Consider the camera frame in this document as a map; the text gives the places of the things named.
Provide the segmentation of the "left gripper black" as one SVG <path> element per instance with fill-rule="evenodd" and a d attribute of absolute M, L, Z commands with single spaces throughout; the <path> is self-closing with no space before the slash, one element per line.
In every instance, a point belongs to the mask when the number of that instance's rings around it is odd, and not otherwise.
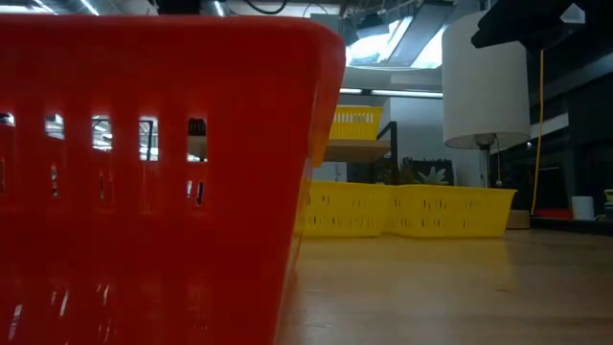
<path fill-rule="evenodd" d="M 200 14 L 201 0 L 156 0 L 159 14 Z"/>

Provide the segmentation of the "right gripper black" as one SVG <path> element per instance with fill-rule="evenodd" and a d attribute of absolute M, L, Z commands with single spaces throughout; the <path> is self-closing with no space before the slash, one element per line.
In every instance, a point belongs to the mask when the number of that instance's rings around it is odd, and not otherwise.
<path fill-rule="evenodd" d="M 577 24 L 562 15 L 573 5 L 585 10 L 586 0 L 497 0 L 478 20 L 471 37 L 475 48 L 519 42 L 534 51 L 557 44 Z"/>

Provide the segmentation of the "red plastic slotted basket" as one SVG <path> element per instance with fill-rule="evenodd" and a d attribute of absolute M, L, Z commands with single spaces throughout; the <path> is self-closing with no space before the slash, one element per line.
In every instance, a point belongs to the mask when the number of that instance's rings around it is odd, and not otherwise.
<path fill-rule="evenodd" d="M 0 15 L 0 345 L 273 345 L 344 69 L 296 17 Z"/>

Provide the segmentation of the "white shade table lamp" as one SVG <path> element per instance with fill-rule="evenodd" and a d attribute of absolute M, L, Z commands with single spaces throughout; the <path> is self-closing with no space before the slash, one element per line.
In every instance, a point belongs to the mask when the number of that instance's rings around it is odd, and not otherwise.
<path fill-rule="evenodd" d="M 490 152 L 531 137 L 526 51 L 517 43 L 477 48 L 471 38 L 485 11 L 468 14 L 443 33 L 443 142 L 481 153 L 483 186 L 460 212 L 462 236 L 500 237 L 514 191 L 490 185 Z"/>

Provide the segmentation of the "potted succulent plant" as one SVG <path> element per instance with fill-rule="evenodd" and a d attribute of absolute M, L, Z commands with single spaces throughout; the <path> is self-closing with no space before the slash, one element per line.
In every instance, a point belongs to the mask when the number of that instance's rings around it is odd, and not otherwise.
<path fill-rule="evenodd" d="M 397 164 L 384 159 L 376 170 L 376 182 L 386 185 L 442 185 L 453 186 L 454 172 L 449 159 L 414 159 L 404 157 Z"/>

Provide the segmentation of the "red flat object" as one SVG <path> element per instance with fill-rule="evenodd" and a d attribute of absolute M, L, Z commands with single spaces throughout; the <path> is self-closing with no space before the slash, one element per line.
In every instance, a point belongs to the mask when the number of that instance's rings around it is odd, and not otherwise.
<path fill-rule="evenodd" d="M 573 214 L 567 208 L 539 208 L 534 210 L 534 217 L 546 219 L 572 219 Z"/>

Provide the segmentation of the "white cylindrical container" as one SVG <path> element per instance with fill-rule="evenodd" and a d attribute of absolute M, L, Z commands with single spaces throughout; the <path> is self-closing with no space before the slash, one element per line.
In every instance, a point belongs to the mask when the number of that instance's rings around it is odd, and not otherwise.
<path fill-rule="evenodd" d="M 573 196 L 571 202 L 574 219 L 593 220 L 595 218 L 592 196 Z"/>

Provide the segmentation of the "black aluminium rig frame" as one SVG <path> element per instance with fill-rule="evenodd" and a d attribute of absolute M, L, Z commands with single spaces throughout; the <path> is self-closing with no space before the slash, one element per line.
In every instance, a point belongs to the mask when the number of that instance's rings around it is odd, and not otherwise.
<path fill-rule="evenodd" d="M 531 217 L 530 225 L 532 229 L 613 238 L 613 222 L 611 221 Z"/>

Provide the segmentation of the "wooden shelf black frame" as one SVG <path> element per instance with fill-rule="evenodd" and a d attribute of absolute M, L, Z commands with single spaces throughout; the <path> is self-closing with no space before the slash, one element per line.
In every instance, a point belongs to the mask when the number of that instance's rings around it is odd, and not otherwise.
<path fill-rule="evenodd" d="M 379 131 L 375 140 L 330 139 L 324 154 L 325 162 L 368 164 L 373 183 L 376 183 L 376 174 L 373 172 L 375 163 L 381 159 L 386 159 L 390 166 L 390 184 L 397 185 L 399 167 L 396 121 L 390 121 Z"/>

